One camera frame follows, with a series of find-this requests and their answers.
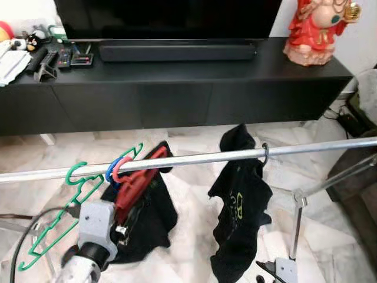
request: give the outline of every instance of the black cloth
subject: black cloth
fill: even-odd
[[[220,142],[222,152],[254,147],[255,141],[244,124],[225,133]],[[271,223],[264,210],[272,191],[262,180],[262,170],[262,162],[257,159],[230,161],[208,192],[224,201],[219,224],[213,231],[220,247],[211,256],[219,283],[236,282],[243,275],[256,255],[259,227]]]
[[[168,149],[168,156],[172,156],[168,144],[164,141],[153,149],[145,159],[148,159],[161,146],[165,146]],[[145,190],[140,200],[143,201],[144,206],[140,211],[138,221],[133,226],[128,244],[118,245],[118,254],[111,262],[112,264],[141,261],[155,247],[168,248],[170,246],[168,233],[175,227],[178,216],[160,174],[160,172],[168,173],[170,170],[171,167],[161,168]],[[121,173],[120,176],[130,174],[132,172]],[[114,202],[116,197],[117,191],[110,185],[101,199]]]

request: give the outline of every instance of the marble floor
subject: marble floor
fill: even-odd
[[[190,127],[174,129],[105,131],[95,133],[57,134],[55,146],[46,146],[38,136],[8,138],[0,141],[0,173],[72,166],[77,162],[108,163],[139,142],[148,152],[158,142],[167,140],[176,156],[219,151],[223,133],[233,126]],[[346,139],[344,130],[333,121],[321,118],[304,126],[298,123],[247,125],[257,147],[268,142],[270,147]],[[287,257],[289,233],[292,227],[293,201],[291,191],[308,188],[323,180],[343,151],[306,153],[271,157],[264,179],[273,190],[267,212],[273,223],[261,227],[256,259],[273,261]],[[210,163],[174,168],[163,175],[178,212],[178,224],[170,232],[171,247],[156,248],[137,264],[113,265],[102,273],[100,282],[205,282],[215,283],[209,258],[218,248],[212,231],[217,225],[222,201],[209,199],[207,192],[219,175],[222,163]],[[98,198],[103,184],[92,198]],[[0,185],[0,213],[34,215],[43,208],[64,204],[74,187],[63,179]],[[326,192],[309,198],[297,252],[299,282],[302,283],[372,283],[377,281],[363,252],[357,233],[341,208],[330,201]],[[69,218],[49,235],[48,240],[70,223]],[[17,221],[26,225],[28,221]],[[9,261],[18,240],[17,232],[0,230],[0,282],[9,282]],[[77,238],[73,230],[49,253],[58,272],[62,253]],[[31,257],[27,241],[19,262]],[[40,260],[32,268],[18,272],[16,282],[49,282],[52,276],[46,262]],[[273,279],[255,263],[238,281],[255,283],[256,275],[266,282]]]

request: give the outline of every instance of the metal hook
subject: metal hook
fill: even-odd
[[[265,165],[267,164],[270,158],[270,149],[267,143],[263,143],[262,148],[264,148],[264,161],[263,161],[262,167],[265,167]]]

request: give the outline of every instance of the cabinet door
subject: cabinet door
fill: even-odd
[[[145,128],[201,126],[206,122],[211,84],[139,85]]]
[[[50,86],[0,88],[0,135],[74,131]]]
[[[138,97],[132,85],[57,85],[53,88],[78,131],[141,128]]]
[[[346,81],[215,84],[208,125],[317,120]]]

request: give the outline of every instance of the soundbar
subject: soundbar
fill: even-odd
[[[105,62],[251,60],[255,55],[255,46],[246,41],[212,43],[206,40],[109,40],[100,42],[100,56]]]

